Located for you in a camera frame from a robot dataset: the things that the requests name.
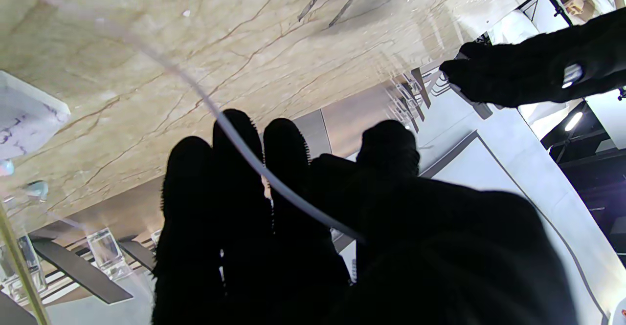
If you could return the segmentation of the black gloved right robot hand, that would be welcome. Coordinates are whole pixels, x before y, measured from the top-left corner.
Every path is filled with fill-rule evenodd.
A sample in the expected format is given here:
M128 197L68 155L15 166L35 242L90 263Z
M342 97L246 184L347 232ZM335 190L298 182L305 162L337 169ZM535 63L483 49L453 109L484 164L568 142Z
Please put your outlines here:
M366 240L357 281L330 229L261 176L215 124L166 165L153 325L576 325L565 268L519 195L418 176L413 134L385 120L357 160L310 160L295 123L262 136L224 115L283 183Z

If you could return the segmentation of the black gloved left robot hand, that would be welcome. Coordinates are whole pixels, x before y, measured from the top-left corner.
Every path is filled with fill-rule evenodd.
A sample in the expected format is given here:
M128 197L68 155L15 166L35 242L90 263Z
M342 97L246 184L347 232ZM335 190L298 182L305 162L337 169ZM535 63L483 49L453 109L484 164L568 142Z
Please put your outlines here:
M621 8L518 44L465 43L440 70L472 102L565 103L625 85L625 31Z

